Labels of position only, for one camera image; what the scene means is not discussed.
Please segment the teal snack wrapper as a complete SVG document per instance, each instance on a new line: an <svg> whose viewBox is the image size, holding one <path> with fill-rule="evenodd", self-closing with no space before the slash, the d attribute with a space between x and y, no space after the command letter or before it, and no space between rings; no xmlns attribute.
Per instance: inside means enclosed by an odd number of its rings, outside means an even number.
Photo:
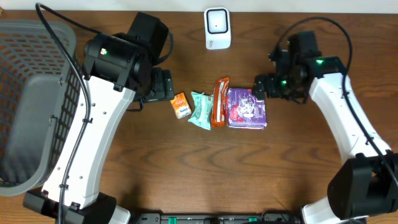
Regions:
<svg viewBox="0 0 398 224"><path fill-rule="evenodd" d="M211 113L213 110L213 95L205 95L204 93L191 92L195 109L189 123L210 130L211 129Z"/></svg>

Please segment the orange snack bar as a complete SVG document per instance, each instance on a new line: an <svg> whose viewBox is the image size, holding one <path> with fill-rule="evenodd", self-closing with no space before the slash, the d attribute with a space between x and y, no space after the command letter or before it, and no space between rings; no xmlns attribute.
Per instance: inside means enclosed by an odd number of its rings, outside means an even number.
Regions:
<svg viewBox="0 0 398 224"><path fill-rule="evenodd" d="M226 95L229 88L229 77L219 79L215 82L213 92L213 111L211 115L211 127L222 127L225 125Z"/></svg>

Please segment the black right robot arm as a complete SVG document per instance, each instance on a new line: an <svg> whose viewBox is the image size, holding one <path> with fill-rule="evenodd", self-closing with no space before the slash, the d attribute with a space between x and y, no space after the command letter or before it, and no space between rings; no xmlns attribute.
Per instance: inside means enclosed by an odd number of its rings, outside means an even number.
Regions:
<svg viewBox="0 0 398 224"><path fill-rule="evenodd" d="M302 223L364 223L366 217L397 211L397 154L369 122L337 56L324 57L314 32L288 38L288 48L269 56L275 73L258 75L253 95L296 103L311 99L325 117L342 166L325 198L302 207Z"/></svg>

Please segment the purple red snack packet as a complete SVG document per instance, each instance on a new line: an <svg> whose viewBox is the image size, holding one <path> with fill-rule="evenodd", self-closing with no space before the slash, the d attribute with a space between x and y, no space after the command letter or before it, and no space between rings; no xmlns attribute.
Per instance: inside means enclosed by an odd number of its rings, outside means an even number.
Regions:
<svg viewBox="0 0 398 224"><path fill-rule="evenodd" d="M267 126L265 101L258 100L250 89L230 88L226 99L229 128L264 129Z"/></svg>

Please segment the small orange white box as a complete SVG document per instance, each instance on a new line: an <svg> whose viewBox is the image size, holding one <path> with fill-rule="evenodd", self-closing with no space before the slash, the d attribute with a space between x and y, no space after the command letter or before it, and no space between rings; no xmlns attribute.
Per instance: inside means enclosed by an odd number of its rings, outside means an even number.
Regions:
<svg viewBox="0 0 398 224"><path fill-rule="evenodd" d="M192 113L184 93L175 95L170 102L178 119L182 119Z"/></svg>

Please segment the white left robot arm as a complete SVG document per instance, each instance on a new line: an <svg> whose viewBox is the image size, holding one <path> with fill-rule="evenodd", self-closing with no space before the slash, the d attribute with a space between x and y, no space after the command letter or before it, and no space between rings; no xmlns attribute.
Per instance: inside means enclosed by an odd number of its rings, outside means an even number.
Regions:
<svg viewBox="0 0 398 224"><path fill-rule="evenodd" d="M55 167L23 205L59 223L129 223L131 213L99 190L106 156L123 114L133 102L174 97L169 70L160 68L172 41L157 17L138 12L126 33L97 32L85 45L84 74L75 115Z"/></svg>

